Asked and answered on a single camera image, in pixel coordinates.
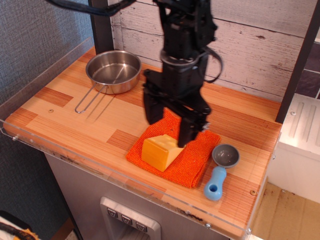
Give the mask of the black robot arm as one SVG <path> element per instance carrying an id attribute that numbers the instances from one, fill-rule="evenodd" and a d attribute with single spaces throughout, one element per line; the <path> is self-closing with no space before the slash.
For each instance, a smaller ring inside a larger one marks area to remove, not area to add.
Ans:
<path id="1" fill-rule="evenodd" d="M 145 70 L 143 103 L 146 119 L 154 124 L 168 108 L 181 118 L 177 145 L 183 148 L 208 128 L 211 108 L 200 90 L 209 56 L 221 58 L 208 47 L 215 41 L 209 0 L 157 0 L 164 44 L 162 71 Z"/>

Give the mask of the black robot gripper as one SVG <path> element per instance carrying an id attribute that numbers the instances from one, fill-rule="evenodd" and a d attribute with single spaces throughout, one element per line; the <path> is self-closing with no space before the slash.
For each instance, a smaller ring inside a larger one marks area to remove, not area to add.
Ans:
<path id="1" fill-rule="evenodd" d="M 167 107 L 181 117 L 178 147 L 184 148 L 207 129 L 211 109 L 200 94 L 204 84 L 208 60 L 206 58 L 186 65 L 163 63 L 162 72 L 147 69 L 143 85 L 143 103 L 150 125 L 164 117 Z"/>

